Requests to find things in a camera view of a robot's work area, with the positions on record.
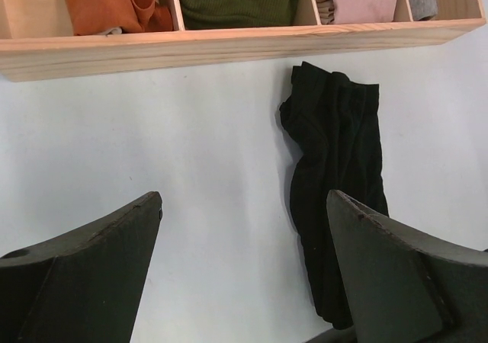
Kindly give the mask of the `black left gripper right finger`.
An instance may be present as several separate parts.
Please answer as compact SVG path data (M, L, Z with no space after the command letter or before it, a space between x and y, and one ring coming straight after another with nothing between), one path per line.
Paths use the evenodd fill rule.
M421 232L341 191L327 212L359 342L485 342L487 253Z

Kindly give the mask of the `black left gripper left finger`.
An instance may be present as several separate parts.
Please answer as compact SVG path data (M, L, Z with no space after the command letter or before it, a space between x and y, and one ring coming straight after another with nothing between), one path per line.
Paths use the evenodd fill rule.
M1 258L3 342L129 342L162 219L151 191Z

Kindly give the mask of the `black garment pile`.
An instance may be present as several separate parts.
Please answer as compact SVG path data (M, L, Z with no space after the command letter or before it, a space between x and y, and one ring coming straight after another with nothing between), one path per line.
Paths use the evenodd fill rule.
M335 329L352 327L326 199L338 190L383 215L380 90L310 63L295 66L281 125L303 155L291 179L291 217L300 238L313 304Z

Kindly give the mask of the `orange and cream underwear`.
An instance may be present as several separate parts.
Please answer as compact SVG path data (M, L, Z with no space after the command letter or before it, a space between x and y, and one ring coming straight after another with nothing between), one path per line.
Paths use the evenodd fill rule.
M159 0L65 0L76 36L173 30L169 7Z

